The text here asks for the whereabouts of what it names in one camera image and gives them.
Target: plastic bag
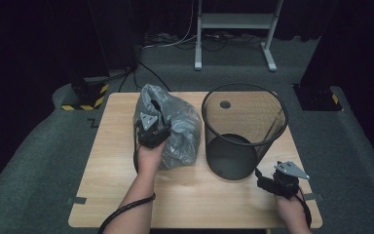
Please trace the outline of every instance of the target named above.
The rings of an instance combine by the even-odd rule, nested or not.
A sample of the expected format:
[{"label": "plastic bag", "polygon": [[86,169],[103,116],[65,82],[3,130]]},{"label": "plastic bag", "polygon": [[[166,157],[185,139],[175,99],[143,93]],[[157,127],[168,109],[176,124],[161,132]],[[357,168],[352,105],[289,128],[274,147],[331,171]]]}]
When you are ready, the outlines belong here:
[{"label": "plastic bag", "polygon": [[[161,112],[152,104],[155,100],[161,107]],[[196,108],[187,101],[170,95],[158,86],[145,85],[138,98],[133,123],[140,120],[140,114],[158,116],[159,126],[171,123],[170,136],[163,151],[160,170],[174,169],[180,166],[193,165],[201,141],[202,120]]]}]

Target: black wastebasket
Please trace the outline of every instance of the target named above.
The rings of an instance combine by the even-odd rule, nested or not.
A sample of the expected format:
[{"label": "black wastebasket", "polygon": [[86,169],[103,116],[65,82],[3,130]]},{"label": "black wastebasket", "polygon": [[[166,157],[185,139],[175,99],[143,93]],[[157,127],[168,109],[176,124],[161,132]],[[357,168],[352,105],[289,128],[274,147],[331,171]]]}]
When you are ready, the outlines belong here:
[{"label": "black wastebasket", "polygon": [[232,83],[210,91],[202,104],[206,159],[220,177],[250,176],[287,126],[287,110],[276,94]]}]

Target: person's right hand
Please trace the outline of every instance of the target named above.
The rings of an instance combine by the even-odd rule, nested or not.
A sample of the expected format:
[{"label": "person's right hand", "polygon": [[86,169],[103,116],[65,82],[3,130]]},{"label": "person's right hand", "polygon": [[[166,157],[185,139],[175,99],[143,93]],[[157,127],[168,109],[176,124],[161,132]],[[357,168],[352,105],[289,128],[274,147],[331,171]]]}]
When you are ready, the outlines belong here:
[{"label": "person's right hand", "polygon": [[[297,193],[297,196],[303,200],[303,196],[300,191]],[[275,195],[275,199],[278,207],[278,214],[290,234],[312,233],[309,229],[308,223],[306,222],[303,207],[295,197],[291,197],[289,200],[287,200],[282,196]]]},{"label": "person's right hand", "polygon": [[162,154],[166,146],[166,140],[155,148],[138,146],[138,174],[153,176],[158,170],[162,161]]}]

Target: metal stand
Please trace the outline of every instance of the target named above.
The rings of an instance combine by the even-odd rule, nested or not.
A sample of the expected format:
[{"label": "metal stand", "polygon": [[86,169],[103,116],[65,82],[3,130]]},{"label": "metal stand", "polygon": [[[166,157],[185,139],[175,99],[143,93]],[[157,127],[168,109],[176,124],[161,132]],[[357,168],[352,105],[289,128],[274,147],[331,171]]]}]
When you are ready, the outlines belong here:
[{"label": "metal stand", "polygon": [[270,52],[273,35],[281,12],[283,0],[278,1],[273,14],[216,14],[202,13],[202,2],[199,0],[197,18],[197,43],[194,68],[201,70],[202,62],[202,29],[203,28],[251,28],[269,29],[266,42],[261,43],[262,51],[270,71],[277,71],[277,67]]}]

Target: table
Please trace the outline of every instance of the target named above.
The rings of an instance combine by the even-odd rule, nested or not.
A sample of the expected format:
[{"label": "table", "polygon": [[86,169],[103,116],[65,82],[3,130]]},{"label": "table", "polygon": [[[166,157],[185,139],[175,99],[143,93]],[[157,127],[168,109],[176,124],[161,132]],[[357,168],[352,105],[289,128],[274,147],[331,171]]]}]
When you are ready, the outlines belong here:
[{"label": "table", "polygon": [[[185,99],[201,112],[207,93],[171,94]],[[135,178],[132,116],[138,97],[138,93],[110,95],[77,193],[86,202],[73,205],[68,220],[72,227],[98,227],[118,208]],[[255,175],[231,181],[211,171],[206,163],[204,131],[203,123],[194,166],[157,173],[152,228],[283,227],[273,195],[257,187]],[[289,128],[274,142],[258,169],[269,176],[278,160],[291,160],[304,170]],[[300,179],[300,185],[305,193],[312,192],[307,180]],[[316,201],[307,204],[312,212],[312,227],[321,227]]]}]

